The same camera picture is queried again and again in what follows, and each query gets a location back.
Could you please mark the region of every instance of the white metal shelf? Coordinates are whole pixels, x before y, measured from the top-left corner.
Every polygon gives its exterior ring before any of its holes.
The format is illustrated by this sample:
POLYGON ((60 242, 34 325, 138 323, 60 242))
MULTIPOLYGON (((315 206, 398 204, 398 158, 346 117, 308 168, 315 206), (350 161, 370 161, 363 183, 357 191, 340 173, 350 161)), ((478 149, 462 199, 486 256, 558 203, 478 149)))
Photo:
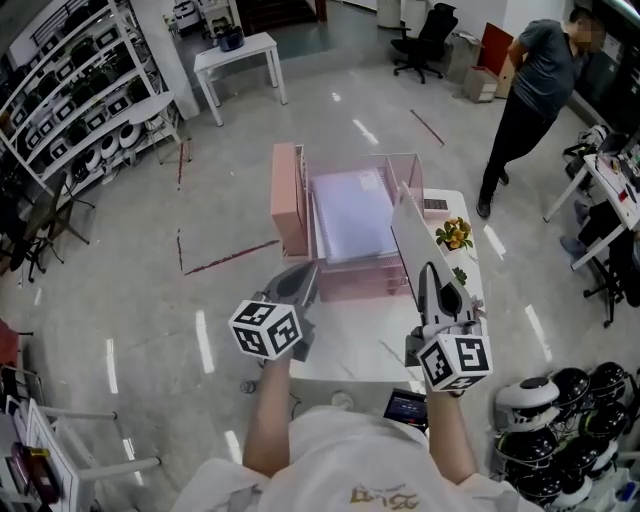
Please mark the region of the white metal shelf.
POLYGON ((53 173, 55 173, 58 169, 60 169, 63 165, 68 164, 74 157, 78 156, 85 149, 91 146, 94 142, 98 141, 112 130, 115 130, 121 124, 126 123, 129 120, 129 109, 124 110, 120 114, 115 117, 109 119, 106 123, 100 126, 98 129, 92 131, 87 135, 81 142, 73 146, 69 151, 67 151, 64 155, 58 158, 55 162, 53 162, 49 167, 47 167, 42 174, 42 180, 47 181, 53 173))
MULTIPOLYGON (((107 16, 107 15, 109 15, 110 18, 114 18, 114 21, 116 23, 116 26, 118 27, 118 32, 120 35, 119 39, 113 42, 111 45, 107 46, 106 48, 103 48, 95 56, 92 56, 92 58, 88 62, 83 63, 83 66, 81 66, 80 69, 76 70, 75 74, 77 75, 79 72, 86 69, 86 67, 91 65, 91 63, 96 62, 99 58, 103 57, 104 54, 106 54, 106 52, 114 48, 117 44, 121 44, 121 43, 125 45, 127 52, 129 53, 131 59, 133 60, 135 71, 132 70, 131 72, 127 73, 124 77, 120 77, 118 81, 116 81, 116 84, 118 85, 112 84, 109 88, 101 91, 99 94, 95 95, 90 100, 88 100, 83 105, 81 105, 78 108, 77 112, 72 112, 71 114, 72 118, 70 117, 68 118, 68 120, 66 120, 67 121, 66 123, 63 122, 61 125, 57 125, 56 127, 54 127, 55 135, 59 135, 60 133, 62 133, 62 131, 67 127, 67 124, 70 124, 72 120, 77 119, 80 115, 82 115, 84 111, 86 111, 95 103, 97 103, 98 101, 106 97, 108 94, 113 92, 118 86, 124 85, 126 81, 132 79, 135 75, 138 75, 141 78, 150 96, 157 95, 157 92, 154 90, 154 87, 151 84, 149 77, 147 76, 145 67, 140 61, 140 57, 136 53, 136 50, 133 47, 133 44, 128 36, 127 23, 126 23, 126 20, 124 19, 124 16, 126 16, 127 14, 131 16, 131 12, 129 11, 129 9, 126 9, 126 8, 123 10, 119 9, 118 5, 116 4, 117 0, 106 0, 106 1, 108 4, 107 7, 101 9, 100 11, 95 13, 93 16, 91 16, 89 19, 85 20, 79 27, 77 27, 69 35, 67 35, 62 41, 60 41, 60 43, 58 43, 58 45, 56 45, 56 47, 53 48, 53 50, 51 50, 51 52, 48 53, 47 56, 45 56, 45 58, 43 58, 43 60, 40 61, 34 67, 34 69, 29 73, 29 75, 22 81, 22 83, 11 95, 9 100, 3 106, 2 110, 0 110, 0 113, 3 110, 5 110, 7 106, 16 98, 19 92, 25 88, 25 86, 30 82, 30 80, 35 76, 35 74, 40 69, 42 69, 43 66, 46 65, 46 63, 51 59, 51 56, 59 52, 60 49, 63 48, 66 44, 68 44, 69 41, 71 41, 73 38, 78 37, 82 33, 82 31, 86 30, 87 27, 89 27, 89 25, 94 23, 96 20, 100 21, 101 16, 107 16)), ((67 84, 68 84, 68 81, 66 79, 65 81, 63 81, 63 84, 59 84, 58 87, 56 87, 56 90, 54 90, 51 94, 49 94, 47 98, 45 98, 40 103, 40 105, 38 105, 38 108, 36 109, 36 111, 30 114, 27 122, 32 121, 35 118, 35 115, 37 114, 37 112, 42 110, 44 104, 50 101, 52 97, 57 92, 59 92, 62 89, 62 87, 64 87, 64 85, 67 85, 67 84)), ((79 144, 76 144, 74 147, 70 148, 70 150, 64 155, 62 155, 62 157, 60 157, 51 165, 49 165, 44 170, 43 174, 36 173, 31 167, 31 162, 35 159, 38 153, 40 153, 45 147, 47 147, 47 144, 50 144, 52 142, 53 136, 51 134, 48 134, 51 136, 45 137, 43 141, 40 141, 40 144, 38 144, 37 148, 34 148, 35 151, 32 152, 31 155, 29 155, 28 162, 20 154, 16 145, 13 144, 13 142, 17 140, 19 132, 23 131, 24 128, 27 126, 27 122, 21 124, 21 126, 19 127, 19 131, 16 132, 15 136, 12 136, 11 141, 9 141, 9 138, 5 135, 5 133, 0 130, 0 142, 2 142, 7 147, 7 149, 16 158, 16 160, 18 160, 18 163, 22 167, 24 167, 24 169, 31 175, 31 177, 36 181, 36 183, 40 187, 42 187, 42 189, 44 189, 46 193, 48 193, 49 195, 53 195, 53 191, 51 190, 51 188, 47 186, 46 180, 49 179, 56 171, 58 171, 60 168, 66 165, 69 161, 71 161, 72 158, 74 158, 76 155, 80 154, 87 147, 93 144, 95 141, 97 141, 98 139, 100 139, 101 137, 109 133, 111 130, 115 130, 121 124, 124 124, 128 120, 129 120, 129 114, 127 113, 127 111, 124 111, 121 114, 111 118, 104 125, 100 126, 97 130, 94 130, 93 132, 88 134, 87 137, 85 137, 79 144)))
POLYGON ((116 39, 115 41, 110 43, 109 45, 105 46, 98 53, 96 53, 87 62, 82 64, 82 66, 80 66, 78 69, 75 69, 73 71, 73 73, 70 73, 69 76, 67 76, 62 82, 60 82, 58 84, 58 86, 53 91, 51 91, 46 98, 44 98, 40 102, 40 104, 36 107, 36 109, 33 112, 31 112, 31 114, 29 114, 29 116, 24 120, 24 122, 20 125, 20 127, 16 129, 16 132, 13 134, 13 136, 11 137, 9 142, 11 142, 11 144, 13 144, 16 141, 16 139, 18 138, 18 136, 20 135, 20 133, 22 133, 22 130, 24 130, 27 126, 29 126, 29 123, 31 123, 31 121, 40 113, 40 111, 45 106, 48 105, 48 103, 53 99, 53 97, 56 94, 58 94, 64 87, 69 85, 74 78, 76 78, 80 73, 82 73, 85 69, 87 69, 89 66, 91 66, 91 64, 93 64, 93 63, 101 60, 102 58, 104 58, 104 56, 107 53, 109 53, 111 50, 113 50, 116 46, 118 46, 123 41, 124 41, 124 39, 122 37, 119 37, 118 39, 116 39))
POLYGON ((49 144, 51 144, 58 135, 60 135, 68 126, 71 125, 71 123, 73 123, 76 119, 78 119, 87 110, 89 110, 94 105, 98 104, 100 101, 102 101, 105 97, 107 97, 113 91, 115 91, 116 89, 119 89, 120 87, 125 85, 129 80, 132 80, 136 76, 138 76, 137 69, 133 69, 129 71, 128 73, 118 78, 109 87, 107 87, 106 89, 103 89, 98 94, 93 96, 90 100, 83 103, 80 107, 76 108, 69 117, 67 117, 61 123, 58 123, 57 125, 55 125, 53 130, 51 130, 49 134, 44 139, 42 139, 42 141, 33 149, 31 154, 29 155, 29 158, 27 158, 27 163, 30 164, 31 162, 33 162, 35 157, 38 156, 38 154, 40 154, 40 152, 44 148, 46 148, 49 144))
MULTIPOLYGON (((165 123, 162 125, 161 128, 153 132, 153 136, 154 136, 155 142, 158 143, 161 140, 166 139, 167 137, 171 137, 171 130, 167 129, 167 125, 165 123)), ((148 132, 145 133, 144 137, 145 138, 142 139, 142 141, 140 141, 140 143, 136 146, 136 153, 140 153, 141 151, 144 151, 145 149, 147 149, 149 146, 153 144, 153 141, 151 140, 151 137, 149 136, 148 132)), ((116 156, 113 162, 111 163, 111 165, 115 168, 120 164, 122 164, 123 160, 124 160, 124 152, 122 150, 119 150, 118 153, 116 153, 116 156)), ((87 188, 89 185, 91 185, 94 181, 96 181, 98 178, 101 178, 102 176, 104 176, 104 167, 102 167, 99 171, 93 174, 89 174, 89 176, 87 176, 84 179, 84 181, 81 181, 75 186, 72 186, 71 194, 73 196, 77 196, 78 194, 80 194, 80 192, 82 192, 85 188, 87 188)), ((69 192, 65 188, 63 193, 60 196, 60 199, 58 200, 58 206, 57 206, 58 209, 60 209, 68 201, 69 201, 69 192)))
POLYGON ((43 56, 42 60, 40 60, 40 62, 38 62, 38 64, 36 64, 36 66, 29 72, 29 74, 25 77, 25 79, 20 82, 20 85, 18 87, 16 87, 16 90, 13 91, 13 93, 11 94, 11 96, 9 96, 9 99, 7 100, 7 102, 2 106, 2 109, 0 109, 0 114, 2 114, 2 112, 4 112, 5 110, 7 110, 7 107, 11 104, 11 102, 13 100, 16 99, 16 96, 18 94, 20 94, 20 91, 22 91, 22 89, 24 89, 26 87, 26 85, 31 81, 31 79, 36 76, 36 73, 38 71, 40 71, 44 65, 49 62, 49 60, 51 59, 51 57, 53 57, 59 50, 60 48, 63 48, 64 46, 66 46, 66 44, 71 41, 74 37, 76 37, 80 32, 82 32, 85 28, 87 28, 89 25, 91 25, 92 23, 94 23, 96 20, 98 20, 101 16, 104 16, 106 13, 108 13, 111 10, 111 8, 109 6, 107 7, 103 7, 102 9, 100 9, 97 13, 95 13, 94 15, 92 15, 90 18, 88 18, 87 20, 85 20, 80 26, 76 27, 75 29, 73 29, 71 32, 69 32, 69 35, 67 35, 62 41, 60 41, 54 48, 53 50, 51 50, 49 53, 47 53, 45 56, 43 56))

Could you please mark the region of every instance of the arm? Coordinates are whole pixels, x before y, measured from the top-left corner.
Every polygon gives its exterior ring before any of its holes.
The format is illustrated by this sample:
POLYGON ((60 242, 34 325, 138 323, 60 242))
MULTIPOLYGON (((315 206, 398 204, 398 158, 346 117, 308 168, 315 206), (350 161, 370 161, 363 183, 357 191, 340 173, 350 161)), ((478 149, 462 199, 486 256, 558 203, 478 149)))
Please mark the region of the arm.
POLYGON ((429 452, 440 474, 460 484, 477 472, 458 400, 448 393, 427 392, 429 452))
POLYGON ((514 39, 507 50, 509 60, 520 70, 526 54, 537 50, 548 39, 553 22, 548 20, 532 21, 524 32, 514 39))
POLYGON ((514 39, 509 49, 507 50, 507 55, 509 56, 509 60, 513 64, 513 67, 518 71, 524 62, 524 56, 529 52, 529 48, 523 45, 519 39, 514 39))
POLYGON ((267 361, 242 465, 271 478, 289 465, 289 366, 293 352, 267 361))

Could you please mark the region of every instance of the man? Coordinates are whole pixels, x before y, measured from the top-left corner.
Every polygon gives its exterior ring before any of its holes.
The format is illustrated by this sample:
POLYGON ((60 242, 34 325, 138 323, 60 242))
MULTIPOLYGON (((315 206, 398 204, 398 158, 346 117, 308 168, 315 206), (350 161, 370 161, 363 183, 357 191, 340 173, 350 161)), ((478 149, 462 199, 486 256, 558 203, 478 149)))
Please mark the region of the man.
POLYGON ((577 7, 564 28, 553 20, 533 21, 511 43, 508 56, 517 74, 480 189, 476 209, 483 219, 491 215, 498 180, 509 184, 504 166, 529 153, 551 128, 601 35, 593 14, 577 7))
POLYGON ((429 393, 429 440, 384 418, 317 407, 289 425, 286 354, 267 362, 243 466, 205 462, 174 512, 541 512, 477 473, 458 399, 429 393))
MULTIPOLYGON (((598 238, 605 239, 620 225, 620 218, 608 201, 591 208, 576 201, 574 209, 582 231, 577 239, 561 237, 560 244, 579 260, 598 238)), ((640 307, 640 231, 626 229, 609 244, 609 263, 611 270, 620 278, 629 305, 640 307)))

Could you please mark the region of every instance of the pink box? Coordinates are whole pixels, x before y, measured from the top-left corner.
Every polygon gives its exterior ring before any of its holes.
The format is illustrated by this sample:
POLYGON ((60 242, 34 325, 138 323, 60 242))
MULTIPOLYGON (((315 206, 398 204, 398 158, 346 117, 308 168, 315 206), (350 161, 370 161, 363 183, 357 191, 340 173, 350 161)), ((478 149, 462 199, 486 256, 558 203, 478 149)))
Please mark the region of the pink box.
POLYGON ((307 256, 306 199, 293 142, 273 146, 271 217, 286 254, 307 256))

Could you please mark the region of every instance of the gray t-shirt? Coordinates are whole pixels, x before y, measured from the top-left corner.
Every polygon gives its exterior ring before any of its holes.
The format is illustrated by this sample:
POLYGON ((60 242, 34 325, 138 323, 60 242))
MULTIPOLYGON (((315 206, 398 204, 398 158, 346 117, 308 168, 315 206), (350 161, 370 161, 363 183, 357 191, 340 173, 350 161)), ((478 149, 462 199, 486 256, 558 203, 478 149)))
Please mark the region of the gray t-shirt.
POLYGON ((529 53, 513 90, 540 115, 554 119, 569 101, 588 56, 571 54, 568 36, 553 20, 532 21, 518 40, 529 53))

